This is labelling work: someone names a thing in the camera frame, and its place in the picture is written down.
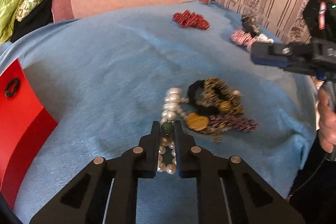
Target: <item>bed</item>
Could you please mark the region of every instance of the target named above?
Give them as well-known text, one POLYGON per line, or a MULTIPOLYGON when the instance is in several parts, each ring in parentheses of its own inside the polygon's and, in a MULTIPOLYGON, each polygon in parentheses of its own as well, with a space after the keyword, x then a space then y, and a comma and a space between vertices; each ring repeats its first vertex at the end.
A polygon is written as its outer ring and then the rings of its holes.
MULTIPOLYGON (((315 87, 307 76, 254 65, 230 41, 238 13, 198 0, 110 11, 42 27, 0 45, 0 72, 19 58, 37 97, 59 123, 29 168, 14 212, 24 224, 96 156, 120 156, 160 119, 171 87, 210 76, 241 91, 253 133, 230 130, 216 144, 189 130, 214 155, 241 156, 287 196, 315 139, 315 87), (172 15, 195 11, 208 30, 179 28, 172 15)), ((277 38, 262 29, 268 37, 277 38)), ((137 223, 197 223, 196 181, 158 173, 140 180, 137 223)))

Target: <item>green bead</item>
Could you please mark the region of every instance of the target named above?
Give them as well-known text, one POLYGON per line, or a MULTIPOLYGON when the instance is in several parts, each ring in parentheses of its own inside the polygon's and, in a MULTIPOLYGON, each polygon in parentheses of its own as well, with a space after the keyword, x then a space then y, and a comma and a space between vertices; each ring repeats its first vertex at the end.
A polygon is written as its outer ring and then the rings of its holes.
POLYGON ((164 122, 161 126, 161 132, 164 135, 170 135, 174 133, 174 125, 171 122, 164 122))

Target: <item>silver rivet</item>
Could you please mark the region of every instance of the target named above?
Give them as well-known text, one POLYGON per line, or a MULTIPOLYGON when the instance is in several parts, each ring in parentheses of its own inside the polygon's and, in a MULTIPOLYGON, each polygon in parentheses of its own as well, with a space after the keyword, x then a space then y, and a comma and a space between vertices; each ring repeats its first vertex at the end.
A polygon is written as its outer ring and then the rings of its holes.
POLYGON ((282 53, 283 54, 287 54, 287 53, 289 53, 290 52, 290 50, 289 50, 289 48, 284 48, 283 50, 282 50, 282 53))
POLYGON ((241 160, 241 158, 238 157, 238 156, 232 156, 232 157, 231 157, 231 161, 232 161, 234 164, 238 164, 238 163, 240 163, 242 160, 241 160))
POLYGON ((193 146, 192 148, 191 148, 191 152, 192 153, 199 153, 199 152, 201 152, 201 148, 199 147, 199 146, 193 146))
POLYGON ((94 158, 94 160, 93 160, 94 164, 102 164, 103 162, 104 162, 103 157, 97 157, 97 158, 94 158))
POLYGON ((137 146, 137 147, 133 148, 133 152, 135 154, 140 154, 140 153, 142 153, 142 151, 143 151, 143 148, 140 147, 140 146, 137 146))

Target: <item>finger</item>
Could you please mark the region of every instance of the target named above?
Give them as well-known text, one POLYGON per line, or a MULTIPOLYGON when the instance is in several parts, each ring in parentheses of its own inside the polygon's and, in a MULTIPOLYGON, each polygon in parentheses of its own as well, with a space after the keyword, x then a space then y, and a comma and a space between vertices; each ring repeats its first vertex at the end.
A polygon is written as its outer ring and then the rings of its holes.
POLYGON ((329 104, 329 95, 324 89, 319 90, 318 98, 322 105, 327 106, 329 104))
POLYGON ((322 103, 318 104, 318 111, 320 113, 320 122, 336 130, 336 113, 322 103))
POLYGON ((336 130, 325 126, 325 124, 323 124, 322 122, 320 122, 319 125, 320 125, 319 132, 320 134, 323 135, 325 140, 330 144, 336 144, 336 130))
POLYGON ((324 138, 323 134, 321 134, 320 131, 319 131, 318 136, 319 136, 320 145, 322 149, 327 153, 331 153, 334 149, 334 146, 324 138))

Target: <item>red box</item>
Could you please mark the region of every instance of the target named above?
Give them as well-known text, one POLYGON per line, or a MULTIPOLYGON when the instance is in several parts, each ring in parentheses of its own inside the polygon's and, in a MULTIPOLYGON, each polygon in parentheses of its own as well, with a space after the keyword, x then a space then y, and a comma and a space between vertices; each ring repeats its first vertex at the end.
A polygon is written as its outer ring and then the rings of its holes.
POLYGON ((12 209, 29 166, 56 126, 15 60, 0 75, 0 192, 12 209), (11 97, 5 89, 13 79, 19 85, 11 97))

